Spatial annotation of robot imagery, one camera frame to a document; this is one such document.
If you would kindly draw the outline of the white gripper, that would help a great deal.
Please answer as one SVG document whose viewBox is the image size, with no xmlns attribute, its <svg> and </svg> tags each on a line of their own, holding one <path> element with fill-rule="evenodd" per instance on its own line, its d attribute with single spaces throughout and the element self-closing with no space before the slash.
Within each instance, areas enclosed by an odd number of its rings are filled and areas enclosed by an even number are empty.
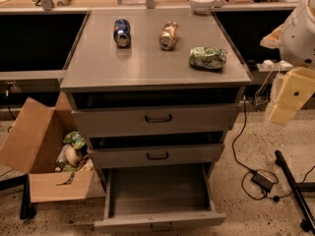
<svg viewBox="0 0 315 236">
<path fill-rule="evenodd" d="M 315 93 L 315 33 L 308 27 L 280 25 L 260 45 L 277 49 L 282 60 L 298 67 L 276 75 L 267 106 L 268 125 L 285 126 Z"/>
</svg>

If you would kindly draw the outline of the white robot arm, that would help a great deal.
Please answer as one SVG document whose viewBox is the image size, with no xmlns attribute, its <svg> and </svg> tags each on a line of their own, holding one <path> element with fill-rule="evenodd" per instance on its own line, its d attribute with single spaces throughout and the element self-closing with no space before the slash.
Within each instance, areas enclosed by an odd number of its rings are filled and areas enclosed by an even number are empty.
<svg viewBox="0 0 315 236">
<path fill-rule="evenodd" d="M 266 108 L 266 125 L 284 127 L 315 93 L 315 0 L 300 0 L 284 23 L 260 45 L 278 49 L 291 69 L 277 74 Z"/>
</svg>

